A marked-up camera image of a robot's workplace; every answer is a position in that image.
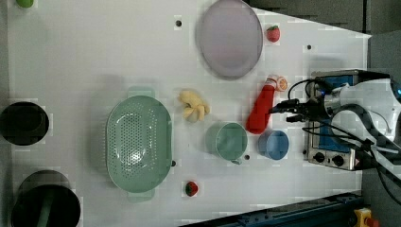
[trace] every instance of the small blue bowl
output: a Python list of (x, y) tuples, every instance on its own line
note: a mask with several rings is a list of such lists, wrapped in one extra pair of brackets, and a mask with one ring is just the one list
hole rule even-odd
[(283, 131), (267, 131), (257, 141), (259, 152), (272, 160), (284, 158), (288, 152), (289, 141)]

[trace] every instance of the black pot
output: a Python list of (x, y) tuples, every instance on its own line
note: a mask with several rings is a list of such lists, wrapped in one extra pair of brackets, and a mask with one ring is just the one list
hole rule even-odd
[(29, 176), (21, 184), (17, 202), (12, 209), (12, 226), (77, 226), (80, 217), (79, 199), (68, 188), (69, 183), (65, 180), (59, 172), (49, 170)]
[(14, 103), (0, 114), (0, 133), (14, 145), (33, 145), (44, 138), (48, 129), (46, 112), (31, 102)]

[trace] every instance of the blue object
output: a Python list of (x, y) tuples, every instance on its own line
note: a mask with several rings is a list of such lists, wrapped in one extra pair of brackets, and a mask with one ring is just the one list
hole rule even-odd
[(289, 147), (287, 135), (283, 131), (267, 131), (257, 142), (259, 151), (272, 160), (280, 160), (286, 156)]
[[(334, 87), (338, 88), (341, 87), (343, 83), (348, 83), (349, 85), (354, 85), (354, 77), (353, 76), (335, 76), (335, 77), (324, 77), (320, 78), (323, 79), (324, 81), (332, 84)], [(330, 134), (330, 131), (327, 126), (321, 127), (320, 130), (321, 134)], [(327, 150), (334, 150), (338, 152), (344, 152), (348, 153), (351, 150), (334, 141), (331, 137), (328, 136), (319, 136), (319, 149), (327, 149)]]

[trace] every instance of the table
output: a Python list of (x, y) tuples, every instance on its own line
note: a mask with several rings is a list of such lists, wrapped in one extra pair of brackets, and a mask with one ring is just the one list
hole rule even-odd
[[(29, 174), (54, 169), (68, 177), (81, 206), (79, 226), (178, 226), (211, 218), (359, 190), (361, 172), (315, 166), (302, 154), (303, 124), (270, 119), (289, 137), (285, 159), (260, 155), (249, 134), (241, 166), (204, 145), (217, 120), (243, 123), (269, 74), (289, 85), (316, 70), (366, 69), (368, 35), (254, 9), (264, 29), (278, 25), (277, 44), (264, 41), (259, 63), (245, 77), (216, 77), (204, 62), (196, 33), (215, 1), (38, 0), (19, 9), (9, 0), (11, 101), (30, 100), (49, 113), (51, 130), (29, 147), (12, 146), (14, 191)], [(182, 20), (183, 26), (175, 22)], [(105, 165), (105, 125), (132, 85), (150, 86), (171, 114), (177, 162), (151, 201), (131, 203)], [(182, 118), (181, 89), (196, 89), (212, 112), (204, 122)], [(302, 87), (293, 94), (304, 97)], [(277, 94), (275, 101), (287, 93)], [(183, 193), (196, 181), (194, 198)]]

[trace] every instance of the strawberry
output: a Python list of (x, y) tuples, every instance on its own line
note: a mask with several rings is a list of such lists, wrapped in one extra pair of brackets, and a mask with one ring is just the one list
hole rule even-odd
[(185, 186), (185, 193), (189, 197), (195, 196), (198, 192), (198, 186), (194, 182), (189, 182)]
[(267, 38), (270, 42), (276, 43), (280, 39), (280, 28), (278, 26), (271, 26), (268, 29)]

